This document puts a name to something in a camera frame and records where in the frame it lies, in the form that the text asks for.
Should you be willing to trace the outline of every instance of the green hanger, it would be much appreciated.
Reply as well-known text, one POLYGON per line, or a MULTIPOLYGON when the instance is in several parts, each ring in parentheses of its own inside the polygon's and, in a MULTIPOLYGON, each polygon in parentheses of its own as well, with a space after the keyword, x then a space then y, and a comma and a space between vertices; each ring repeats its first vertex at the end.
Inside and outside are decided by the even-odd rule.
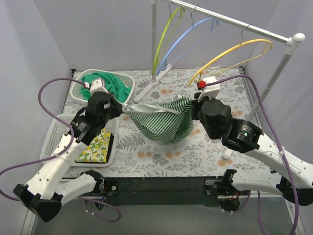
POLYGON ((159 42, 159 44, 158 44, 158 46, 157 46, 156 55, 155 55, 155 58, 154 58, 154 60, 153 60, 152 74, 154 74, 155 71, 156 71, 156 66, 157 66, 157 64, 158 64, 158 55, 159 55, 159 53, 160 53, 160 50, 161 50, 161 47, 162 47, 162 44, 163 44, 165 35, 166 35, 166 33, 167 33, 167 30, 168 30, 168 28, 169 28, 169 26, 170 26, 170 24, 171 24, 171 22, 172 22, 172 19, 174 18, 174 16, 176 15, 176 13, 177 13, 179 10, 180 10, 179 21, 177 22, 177 24, 176 24, 174 30, 172 31, 170 37, 168 38, 168 40, 167 40, 167 42, 166 42, 166 44, 165 44, 165 47, 164 47, 164 49, 163 49, 163 51, 162 51, 162 53, 161 53, 161 56, 162 56, 162 54, 164 53, 164 50, 165 50, 165 48, 167 47, 169 41, 171 40, 171 38, 172 38, 172 36, 173 36, 173 34, 174 34, 174 32, 175 32, 175 30, 176 30, 176 28, 177 28, 177 26, 178 26, 180 20, 181 20, 181 18, 182 18, 182 14, 183 14, 183 12, 185 12, 185 9, 182 8, 182 7, 176 8, 175 11, 170 15, 170 18, 168 19, 167 24, 166 24, 166 26, 165 26, 165 28, 164 28, 164 30, 163 30, 163 33, 162 33, 160 42, 159 42))

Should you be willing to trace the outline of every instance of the green striped cloth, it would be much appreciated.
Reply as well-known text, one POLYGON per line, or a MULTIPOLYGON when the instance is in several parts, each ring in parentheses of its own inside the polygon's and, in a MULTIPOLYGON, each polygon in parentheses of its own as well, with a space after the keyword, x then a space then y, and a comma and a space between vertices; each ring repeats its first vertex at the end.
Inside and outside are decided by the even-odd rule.
POLYGON ((176 143, 193 128, 191 99, 186 97, 179 96, 171 102, 135 104, 127 109, 124 113, 153 141, 176 143))

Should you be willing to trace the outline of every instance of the clothes rack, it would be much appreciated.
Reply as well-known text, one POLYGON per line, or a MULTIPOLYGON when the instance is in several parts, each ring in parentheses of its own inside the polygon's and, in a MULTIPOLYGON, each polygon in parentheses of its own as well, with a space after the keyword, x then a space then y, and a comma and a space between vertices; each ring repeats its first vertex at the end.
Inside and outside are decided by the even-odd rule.
MULTIPOLYGON (((266 96, 269 94, 272 86, 275 84, 277 78, 279 77, 279 75, 281 74, 281 72, 283 71, 285 66, 287 65, 288 61, 290 60, 290 58, 292 57, 294 52, 297 50, 297 48, 299 47, 301 42, 303 42, 305 40, 305 35, 303 33, 297 33, 292 38, 291 37, 286 38, 284 36, 272 33, 270 31, 256 27, 254 25, 238 21, 236 19, 218 14, 218 13, 213 12, 213 11, 209 11, 207 9, 199 7, 198 5, 192 5, 192 4, 189 4, 187 2, 180 1, 180 0, 163 0, 163 1, 168 2, 170 4, 173 4, 173 5, 181 6, 185 9, 189 9, 193 12, 201 13, 203 15, 212 17, 212 18, 219 20, 221 22, 225 22, 227 24, 231 24, 233 26, 243 28, 245 30, 259 34, 260 36, 265 36, 269 39, 273 39, 273 40, 276 40, 278 42, 284 43, 287 46, 287 49, 285 51, 285 54, 284 54, 282 60, 280 61, 277 68, 275 69, 273 75, 269 79, 269 81, 266 85, 266 88, 262 92, 262 95, 261 95, 262 100, 264 100, 266 98, 266 96)), ((152 4, 152 64, 153 64, 154 56, 156 53, 157 0, 151 0, 151 4, 152 4)), ((147 92, 149 92, 153 87, 157 87, 159 82, 161 81, 161 79, 166 75, 166 73, 171 68, 172 68, 171 65, 168 66, 165 70, 161 71, 158 76, 153 74, 150 83, 134 99, 135 102, 139 102, 147 92)), ((253 107, 252 107, 249 115, 247 116, 246 120, 251 121, 253 119, 253 117, 255 116, 255 114, 257 113, 257 110, 259 107, 260 107, 260 104, 258 102, 256 102, 253 105, 253 107)), ((227 157, 227 155, 229 155, 231 152, 232 152, 232 150, 229 150, 227 153, 225 153, 224 156, 227 157)))

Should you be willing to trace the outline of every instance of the yellow floral cloth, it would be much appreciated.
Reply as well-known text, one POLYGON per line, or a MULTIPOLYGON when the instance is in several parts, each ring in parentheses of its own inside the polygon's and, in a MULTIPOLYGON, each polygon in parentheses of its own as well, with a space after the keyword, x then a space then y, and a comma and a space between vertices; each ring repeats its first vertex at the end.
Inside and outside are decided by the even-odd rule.
POLYGON ((94 138, 90 145, 75 160, 77 163, 106 163, 111 133, 101 130, 101 134, 94 138))

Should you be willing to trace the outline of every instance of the gray wall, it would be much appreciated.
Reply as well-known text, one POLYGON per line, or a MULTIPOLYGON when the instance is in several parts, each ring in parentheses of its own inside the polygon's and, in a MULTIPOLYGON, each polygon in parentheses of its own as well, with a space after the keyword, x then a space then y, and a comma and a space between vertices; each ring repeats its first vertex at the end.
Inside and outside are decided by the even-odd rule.
MULTIPOLYGON (((72 69, 129 70, 151 68, 150 0, 34 0, 64 58, 72 69)), ((157 41, 169 18, 169 4, 157 1, 157 41)), ((187 0, 203 8, 264 28, 279 0, 187 0)), ((195 22, 205 18, 193 14, 195 22)), ((174 42, 192 25, 187 10, 174 42)), ((188 49, 210 28, 203 24, 178 45, 169 62, 188 49)), ((175 68, 206 64, 214 56, 238 44, 242 29, 221 23, 205 40, 177 61, 175 68)), ((245 40, 258 37, 245 32, 245 40)), ((230 66, 250 56, 254 45, 245 46, 216 63, 230 66)))
MULTIPOLYGON (((291 153, 313 164, 313 2, 311 0, 280 1, 271 17, 267 29, 292 36, 301 32, 305 42, 291 58, 271 93, 265 100, 265 107, 282 145, 291 153)), ((275 43, 274 50, 266 60, 251 61, 247 73, 255 80, 260 91, 278 65, 286 47, 275 43)), ((260 53, 259 47, 253 54, 260 53)), ((260 115, 263 129, 270 130, 263 115, 260 115)), ((301 208, 301 219, 307 234, 313 234, 313 205, 301 208)))
MULTIPOLYGON (((0 169, 39 159, 52 121, 40 108, 37 93, 55 77, 69 77, 70 69, 32 0, 0 0, 0 169)), ((68 83, 44 92, 43 102, 59 114, 68 83)), ((17 183, 25 183, 40 165, 1 175, 0 187, 10 195, 17 183)), ((26 208, 0 196, 0 234, 20 234, 26 208)))

